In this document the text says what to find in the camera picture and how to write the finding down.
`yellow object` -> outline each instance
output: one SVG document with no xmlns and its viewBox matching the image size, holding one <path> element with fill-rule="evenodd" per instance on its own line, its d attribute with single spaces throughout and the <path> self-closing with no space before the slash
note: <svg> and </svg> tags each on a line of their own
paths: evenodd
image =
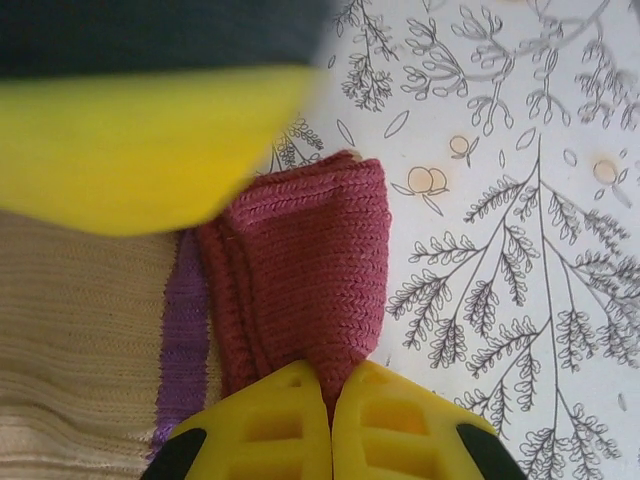
<svg viewBox="0 0 640 480">
<path fill-rule="evenodd" d="M 179 425 L 142 480 L 524 480 L 484 419 L 371 362 L 347 380 L 330 436 L 295 362 Z"/>
<path fill-rule="evenodd" d="M 251 177 L 315 74 L 0 82 L 0 208 L 108 235 L 203 222 Z"/>
<path fill-rule="evenodd" d="M 327 409 L 306 362 L 194 415 L 171 437 L 193 428 L 207 437 L 186 480 L 331 480 Z"/>
<path fill-rule="evenodd" d="M 335 480 L 484 480 L 456 431 L 484 419 L 371 362 L 347 380 L 333 420 Z"/>
</svg>

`botanical line drawing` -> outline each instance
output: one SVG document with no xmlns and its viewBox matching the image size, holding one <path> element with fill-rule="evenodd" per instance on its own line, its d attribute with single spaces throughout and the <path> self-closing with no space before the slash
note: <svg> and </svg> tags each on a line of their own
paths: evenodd
<svg viewBox="0 0 640 480">
<path fill-rule="evenodd" d="M 396 133 L 402 130 L 402 127 L 405 126 L 407 120 L 409 119 L 409 110 L 405 110 L 404 112 L 399 113 L 384 131 L 384 138 L 393 137 Z"/>
<path fill-rule="evenodd" d="M 536 136 L 536 127 L 531 127 L 520 135 L 520 138 L 516 141 L 516 150 L 524 150 L 529 148 L 533 143 L 533 139 Z"/>
<path fill-rule="evenodd" d="M 384 24 L 382 15 L 369 13 L 370 6 L 371 0 L 350 0 L 334 17 L 333 24 L 338 37 L 344 34 L 345 26 L 357 29 L 353 42 L 363 46 L 363 51 L 349 55 L 351 69 L 342 82 L 342 91 L 358 108 L 380 112 L 391 97 L 392 78 L 390 72 L 374 67 L 374 60 L 382 57 L 386 62 L 397 61 L 398 55 L 397 45 L 391 43 L 391 29 Z"/>
<path fill-rule="evenodd" d="M 389 298 L 387 312 L 396 320 L 408 317 L 403 346 L 428 345 L 431 368 L 463 362 L 480 380 L 500 369 L 497 381 L 494 375 L 487 388 L 467 391 L 456 401 L 485 417 L 506 440 L 513 417 L 535 405 L 542 378 L 552 379 L 554 407 L 520 444 L 523 470 L 532 480 L 566 477 L 569 469 L 578 480 L 602 479 L 601 460 L 621 453 L 608 427 L 571 398 L 563 380 L 597 355 L 621 367 L 639 367 L 640 262 L 623 253 L 629 233 L 617 220 L 584 210 L 547 183 L 540 135 L 537 144 L 527 178 L 504 176 L 469 208 L 468 224 L 494 219 L 490 237 L 477 244 L 445 232 L 442 239 L 417 241 L 409 262 L 425 268 Z M 584 242 L 577 243 L 583 237 L 592 238 L 596 248 L 584 250 Z M 461 294 L 454 295 L 453 279 L 469 270 Z M 532 272 L 544 279 L 543 308 L 527 303 L 538 285 L 530 283 Z M 552 278 L 564 285 L 553 296 Z M 587 313 L 587 300 L 599 310 Z M 500 320 L 503 304 L 522 314 Z M 485 346 L 468 353 L 469 335 Z M 541 358 L 549 346 L 550 364 Z"/>
<path fill-rule="evenodd" d="M 453 152 L 451 158 L 454 160 L 464 158 L 467 162 L 467 167 L 471 168 L 471 154 L 475 151 L 479 141 L 480 137 L 476 137 L 469 142 L 469 140 L 462 135 L 454 135 L 451 137 L 451 140 L 449 140 L 449 148 Z"/>
<path fill-rule="evenodd" d="M 336 126 L 338 127 L 338 131 L 340 132 L 340 135 L 342 135 L 342 138 L 344 138 L 344 141 L 347 142 L 352 147 L 355 147 L 356 142 L 353 140 L 353 135 L 351 135 L 351 132 L 349 131 L 347 126 L 344 124 L 344 122 L 338 119 L 336 121 Z"/>
<path fill-rule="evenodd" d="M 440 207 L 431 197 L 448 192 L 447 176 L 438 168 L 413 167 L 407 175 L 407 186 L 392 183 L 391 186 L 398 193 L 415 197 L 420 195 L 431 210 L 440 216 L 444 216 Z"/>
<path fill-rule="evenodd" d="M 625 207 L 631 208 L 633 204 L 624 193 L 620 185 L 627 179 L 629 169 L 618 172 L 618 167 L 611 160 L 600 160 L 593 166 L 593 177 L 603 185 L 594 195 L 595 200 L 600 200 L 606 189 L 611 189 L 613 196 Z"/>
<path fill-rule="evenodd" d="M 459 97 L 467 97 L 471 84 L 490 84 L 491 90 L 477 95 L 467 101 L 471 110 L 473 126 L 482 124 L 485 136 L 493 133 L 497 122 L 507 129 L 513 127 L 514 119 L 509 106 L 502 100 L 502 87 L 510 78 L 520 59 L 529 57 L 534 65 L 533 78 L 541 82 L 540 88 L 531 91 L 525 100 L 529 108 L 529 118 L 540 117 L 545 125 L 554 118 L 568 127 L 571 124 L 571 113 L 561 99 L 551 91 L 551 77 L 559 62 L 560 51 L 581 36 L 587 29 L 594 27 L 598 31 L 598 39 L 585 47 L 584 62 L 598 60 L 599 67 L 595 72 L 579 74 L 576 82 L 582 90 L 594 100 L 580 107 L 577 114 L 583 122 L 590 122 L 598 112 L 607 118 L 610 113 L 608 104 L 603 100 L 606 92 L 613 94 L 614 100 L 624 103 L 621 125 L 623 128 L 635 128 L 640 116 L 640 102 L 637 96 L 631 95 L 630 89 L 635 77 L 628 71 L 615 67 L 610 52 L 602 42 L 600 16 L 611 0 L 602 0 L 591 14 L 580 18 L 556 18 L 546 15 L 550 1 L 529 0 L 531 11 L 540 22 L 538 38 L 528 38 L 518 43 L 516 48 L 508 48 L 498 37 L 504 27 L 500 16 L 489 8 L 482 6 L 475 11 L 461 5 L 459 13 L 461 23 L 453 23 L 453 33 L 475 44 L 470 60 L 477 65 L 477 70 L 463 68 L 453 51 L 438 35 L 438 25 L 433 17 L 426 22 L 415 18 L 407 20 L 412 37 L 405 40 L 417 58 L 422 58 L 419 66 L 406 65 L 407 83 L 401 90 L 412 94 L 416 100 L 426 100 L 429 94 L 447 97 L 455 93 Z"/>
<path fill-rule="evenodd" d="M 447 3 L 447 0 L 422 0 L 422 5 L 427 13 L 433 13 Z"/>
<path fill-rule="evenodd" d="M 628 70 L 619 69 L 613 52 L 602 39 L 602 29 L 598 29 L 596 39 L 584 48 L 582 63 L 595 65 L 591 72 L 576 75 L 584 95 L 589 99 L 578 109 L 582 123 L 591 123 L 599 116 L 603 128 L 609 127 L 620 106 L 622 130 L 635 130 L 640 120 L 640 100 L 634 86 L 638 79 Z"/>
<path fill-rule="evenodd" d="M 303 147 L 298 143 L 304 143 L 311 148 L 313 153 L 305 154 Z M 324 149 L 324 143 L 317 133 L 311 129 L 307 120 L 300 115 L 271 145 L 271 164 L 269 173 L 289 170 L 297 166 L 310 165 L 320 159 L 320 153 Z"/>
<path fill-rule="evenodd" d="M 562 158 L 564 159 L 564 162 L 570 167 L 575 167 L 576 165 L 578 165 L 578 155 L 576 155 L 576 152 L 574 152 L 570 148 L 565 148 L 563 150 Z"/>
</svg>

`white patterned surface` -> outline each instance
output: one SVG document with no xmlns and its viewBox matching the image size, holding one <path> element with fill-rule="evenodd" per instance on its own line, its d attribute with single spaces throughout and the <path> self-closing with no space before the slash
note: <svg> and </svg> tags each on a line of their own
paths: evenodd
<svg viewBox="0 0 640 480">
<path fill-rule="evenodd" d="M 383 161 L 375 360 L 483 414 L 531 479 L 640 478 L 629 2 L 342 4 L 326 89 L 272 168 L 345 147 Z"/>
</svg>

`folded knitted fabric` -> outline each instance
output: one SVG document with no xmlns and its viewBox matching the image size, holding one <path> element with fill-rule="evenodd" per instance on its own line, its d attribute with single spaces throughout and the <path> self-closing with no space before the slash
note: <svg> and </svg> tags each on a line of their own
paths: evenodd
<svg viewBox="0 0 640 480">
<path fill-rule="evenodd" d="M 380 335 L 390 222 L 380 162 L 340 152 L 257 178 L 198 228 L 223 395 L 307 359 L 332 417 Z"/>
</svg>

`knitted sweater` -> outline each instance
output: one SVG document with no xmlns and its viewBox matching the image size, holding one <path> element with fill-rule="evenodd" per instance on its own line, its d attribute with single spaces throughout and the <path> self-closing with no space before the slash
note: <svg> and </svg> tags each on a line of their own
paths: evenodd
<svg viewBox="0 0 640 480">
<path fill-rule="evenodd" d="M 197 258 L 193 241 L 181 253 Z M 166 432 L 217 399 L 199 265 L 172 274 L 175 254 L 176 235 L 0 213 L 0 478 L 137 479 Z M 163 316 L 169 277 L 182 308 Z"/>
</svg>

